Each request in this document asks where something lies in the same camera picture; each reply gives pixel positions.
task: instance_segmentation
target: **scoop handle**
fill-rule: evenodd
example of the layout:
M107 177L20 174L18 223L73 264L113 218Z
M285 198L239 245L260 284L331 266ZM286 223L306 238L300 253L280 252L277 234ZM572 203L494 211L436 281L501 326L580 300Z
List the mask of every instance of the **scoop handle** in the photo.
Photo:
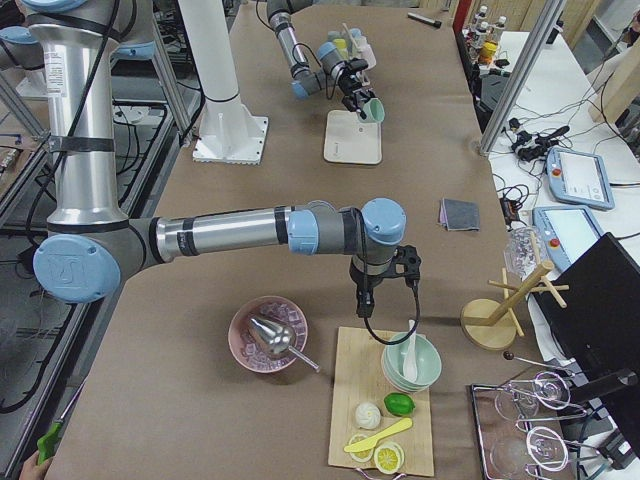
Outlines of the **scoop handle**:
M302 353L300 350L298 350L295 347L292 347L291 345L289 345L288 350L293 353L296 357L298 357L300 360L302 360L304 363L306 363L307 365L309 365L311 368L313 368L316 373L320 373L320 370L322 370L322 368L320 367L320 365L318 365L316 362L314 362L313 360L311 360L309 357L307 357L304 353Z

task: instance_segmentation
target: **stack of bowls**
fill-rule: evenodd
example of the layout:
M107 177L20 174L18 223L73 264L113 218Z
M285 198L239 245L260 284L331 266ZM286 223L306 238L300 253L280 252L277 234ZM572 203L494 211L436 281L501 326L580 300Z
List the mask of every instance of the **stack of bowls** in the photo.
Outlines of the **stack of bowls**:
M405 335L406 332L397 333L391 340L399 340ZM382 352L382 372L387 381L401 392L420 392L429 388L440 377L442 361L433 344L426 338L417 335L416 365L418 367L418 378L415 382L410 382L402 375L402 365L404 364L408 347L408 340L397 345L384 347Z

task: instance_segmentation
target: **human hand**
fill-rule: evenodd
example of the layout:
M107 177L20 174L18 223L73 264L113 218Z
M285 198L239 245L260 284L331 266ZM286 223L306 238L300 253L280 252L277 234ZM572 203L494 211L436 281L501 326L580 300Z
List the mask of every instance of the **human hand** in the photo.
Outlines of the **human hand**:
M19 480L43 480L52 461L53 458L49 458L41 465L38 465L38 451L36 451L24 461Z

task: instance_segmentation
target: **pen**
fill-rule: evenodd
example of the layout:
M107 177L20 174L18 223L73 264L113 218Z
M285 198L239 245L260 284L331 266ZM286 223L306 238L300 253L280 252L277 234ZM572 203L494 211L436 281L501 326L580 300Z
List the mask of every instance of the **pen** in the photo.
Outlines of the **pen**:
M440 28L442 26L442 22L440 20L432 20L431 18L423 17L422 15L418 15L417 13L409 12L407 13L407 16L421 23L431 25L433 28Z

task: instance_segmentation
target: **computer monitor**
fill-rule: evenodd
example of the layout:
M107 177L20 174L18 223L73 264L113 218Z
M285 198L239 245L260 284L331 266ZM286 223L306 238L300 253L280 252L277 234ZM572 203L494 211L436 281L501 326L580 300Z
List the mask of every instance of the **computer monitor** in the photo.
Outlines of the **computer monitor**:
M605 233L554 282L569 285L560 308L549 293L535 294L567 357L589 381L628 368L640 375L640 267ZM640 456L640 384L600 397L620 432Z

